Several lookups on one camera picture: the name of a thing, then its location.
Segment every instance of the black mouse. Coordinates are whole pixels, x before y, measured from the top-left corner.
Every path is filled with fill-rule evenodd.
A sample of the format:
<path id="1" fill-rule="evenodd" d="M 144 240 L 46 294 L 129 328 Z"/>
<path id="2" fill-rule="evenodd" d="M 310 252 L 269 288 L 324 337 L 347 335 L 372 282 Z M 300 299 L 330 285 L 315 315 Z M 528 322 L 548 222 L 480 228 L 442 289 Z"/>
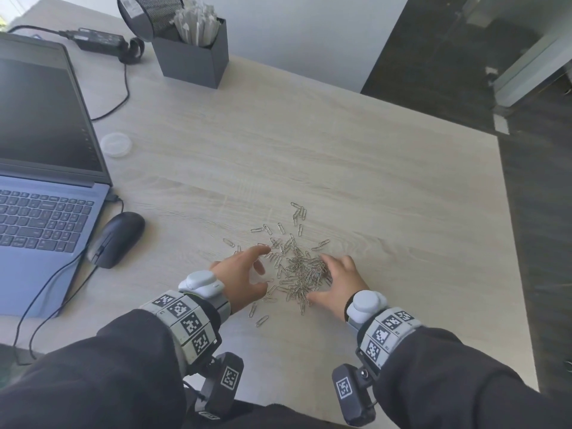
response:
<path id="1" fill-rule="evenodd" d="M 114 216 L 90 244 L 88 260 L 100 268 L 113 268 L 137 244 L 143 230 L 145 219 L 135 212 Z"/>

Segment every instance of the black jacket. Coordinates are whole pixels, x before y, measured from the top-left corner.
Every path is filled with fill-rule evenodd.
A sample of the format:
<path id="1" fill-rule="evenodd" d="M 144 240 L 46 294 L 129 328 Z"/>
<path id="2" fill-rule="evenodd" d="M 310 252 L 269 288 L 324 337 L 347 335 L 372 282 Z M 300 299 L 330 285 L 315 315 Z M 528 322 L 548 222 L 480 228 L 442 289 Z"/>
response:
<path id="1" fill-rule="evenodd" d="M 382 367 L 374 394 L 402 429 L 572 427 L 563 410 L 512 369 L 440 329 L 422 328 L 406 337 Z M 94 338 L 47 354 L 0 391 L 0 428 L 179 429 L 185 415 L 171 332 L 143 310 L 114 320 Z M 279 405 L 219 425 L 335 426 Z"/>

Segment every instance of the hand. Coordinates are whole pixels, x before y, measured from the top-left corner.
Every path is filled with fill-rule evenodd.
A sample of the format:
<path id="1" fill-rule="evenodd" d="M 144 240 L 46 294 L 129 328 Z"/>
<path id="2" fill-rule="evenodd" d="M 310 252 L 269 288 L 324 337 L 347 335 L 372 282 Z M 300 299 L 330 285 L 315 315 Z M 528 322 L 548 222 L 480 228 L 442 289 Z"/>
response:
<path id="1" fill-rule="evenodd" d="M 269 252 L 270 247 L 268 245 L 254 245 L 254 247 L 238 252 L 222 262 L 214 262 L 209 268 L 216 278 L 223 282 L 223 294 L 231 303 L 232 313 L 242 310 L 248 304 L 266 295 L 268 283 L 251 284 L 248 276 L 253 264 L 258 273 L 264 274 L 264 267 L 258 258 Z"/>
<path id="2" fill-rule="evenodd" d="M 345 322 L 349 299 L 360 290 L 369 290 L 369 287 L 361 278 L 351 257 L 336 259 L 327 254 L 321 254 L 320 257 L 332 274 L 332 287 L 326 292 L 310 292 L 306 298 L 311 303 L 331 310 L 336 317 Z"/>

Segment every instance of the pen holder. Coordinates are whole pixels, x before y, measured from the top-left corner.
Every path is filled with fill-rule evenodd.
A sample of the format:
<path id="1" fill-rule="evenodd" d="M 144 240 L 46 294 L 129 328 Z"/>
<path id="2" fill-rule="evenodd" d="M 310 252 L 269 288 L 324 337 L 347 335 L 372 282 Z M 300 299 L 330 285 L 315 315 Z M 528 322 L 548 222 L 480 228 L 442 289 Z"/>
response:
<path id="1" fill-rule="evenodd" d="M 173 25 L 153 39 L 153 49 L 163 75 L 210 88 L 218 88 L 228 64 L 226 21 L 221 23 L 212 45 L 198 47 L 181 40 Z"/>

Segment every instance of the wood grain surface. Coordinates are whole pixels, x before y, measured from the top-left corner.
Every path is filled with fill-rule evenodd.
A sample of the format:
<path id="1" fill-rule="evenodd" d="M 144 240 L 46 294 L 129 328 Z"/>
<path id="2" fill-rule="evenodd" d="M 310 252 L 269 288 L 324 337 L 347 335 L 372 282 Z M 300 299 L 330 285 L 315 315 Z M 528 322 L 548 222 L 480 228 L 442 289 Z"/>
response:
<path id="1" fill-rule="evenodd" d="M 40 1 L 21 22 L 130 35 L 117 18 L 59 0 Z M 68 48 L 91 115 L 106 112 L 125 93 L 121 65 Z M 268 235 L 249 230 L 266 223 L 279 233 L 277 222 L 296 235 L 294 201 L 308 209 L 299 245 L 331 239 L 325 252 L 350 254 L 392 305 L 537 386 L 496 137 L 238 57 L 218 90 L 164 78 L 151 47 L 128 71 L 131 101 L 96 131 L 132 138 L 132 152 L 108 166 L 126 210 L 142 214 L 147 230 L 44 326 L 36 349 L 89 337 L 175 289 L 233 253 L 223 238 L 243 249 L 265 243 Z M 3 343 L 16 323 L 0 318 Z M 37 324 L 24 323 L 21 344 Z M 254 318 L 234 315 L 221 336 L 220 352 L 245 362 L 238 398 L 343 421 L 331 372 L 358 361 L 355 339 L 332 315 L 312 307 L 300 316 L 281 298 L 260 302 Z M 387 425 L 378 416 L 372 426 Z"/>

